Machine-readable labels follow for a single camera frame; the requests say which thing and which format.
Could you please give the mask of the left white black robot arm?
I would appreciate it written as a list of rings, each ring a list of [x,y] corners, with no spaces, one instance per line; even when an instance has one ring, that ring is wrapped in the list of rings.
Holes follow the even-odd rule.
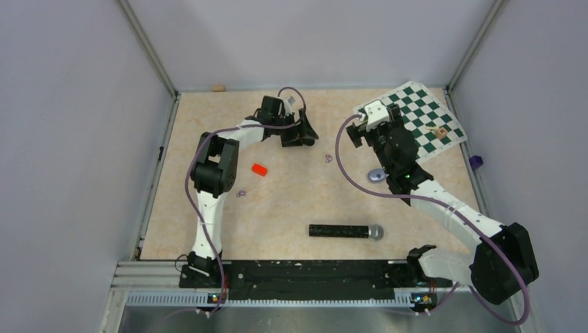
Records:
[[[223,287],[222,224],[227,195],[238,173],[239,153],[274,135],[282,147],[312,146],[319,136],[312,128],[303,103],[264,96],[253,114],[238,125],[205,132],[184,179],[184,190],[197,214],[197,231],[187,262],[181,268],[180,287]]]

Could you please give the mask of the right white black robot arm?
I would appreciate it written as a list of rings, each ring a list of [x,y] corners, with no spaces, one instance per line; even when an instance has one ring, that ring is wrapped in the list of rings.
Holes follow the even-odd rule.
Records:
[[[340,128],[355,147],[372,148],[386,174],[391,198],[435,219],[455,236],[468,253],[436,246],[412,250],[408,280],[424,286],[433,278],[473,288],[493,305],[500,305],[538,279],[539,268],[530,235],[519,223],[506,225],[468,206],[446,190],[419,162],[418,145],[403,122],[397,105],[361,108]]]

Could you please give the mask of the grey oval charging case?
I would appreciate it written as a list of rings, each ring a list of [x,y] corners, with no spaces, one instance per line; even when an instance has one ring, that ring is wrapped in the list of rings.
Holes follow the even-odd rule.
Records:
[[[383,169],[373,169],[367,173],[367,179],[371,183],[380,183],[387,178],[387,174]]]

